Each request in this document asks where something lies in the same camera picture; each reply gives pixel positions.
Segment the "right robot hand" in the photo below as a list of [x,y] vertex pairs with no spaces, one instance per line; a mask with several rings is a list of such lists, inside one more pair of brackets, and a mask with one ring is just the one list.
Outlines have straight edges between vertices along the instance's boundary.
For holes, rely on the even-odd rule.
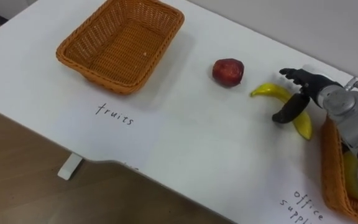
[[305,110],[310,100],[313,100],[319,106],[318,96],[324,88],[328,86],[342,88],[342,85],[338,82],[320,74],[307,72],[304,69],[283,68],[279,73],[288,80],[292,80],[294,84],[301,86],[300,92],[292,95],[281,110],[272,116],[272,120],[280,124],[292,122]]

